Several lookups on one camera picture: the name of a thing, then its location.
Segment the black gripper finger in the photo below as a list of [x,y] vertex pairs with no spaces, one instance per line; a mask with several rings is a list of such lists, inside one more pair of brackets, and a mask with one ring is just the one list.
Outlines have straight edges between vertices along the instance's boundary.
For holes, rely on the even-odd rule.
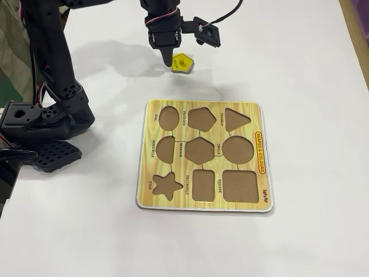
[[161,52],[161,56],[163,58],[163,62],[165,66],[171,67],[172,66],[172,58],[173,58],[173,47],[160,47],[159,51]]

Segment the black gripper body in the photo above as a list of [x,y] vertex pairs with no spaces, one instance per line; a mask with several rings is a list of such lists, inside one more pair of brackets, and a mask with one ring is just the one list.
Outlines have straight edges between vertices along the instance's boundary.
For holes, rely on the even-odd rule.
[[147,20],[145,26],[148,29],[151,47],[153,49],[160,47],[178,48],[182,42],[181,23],[179,9],[172,9],[162,16]]

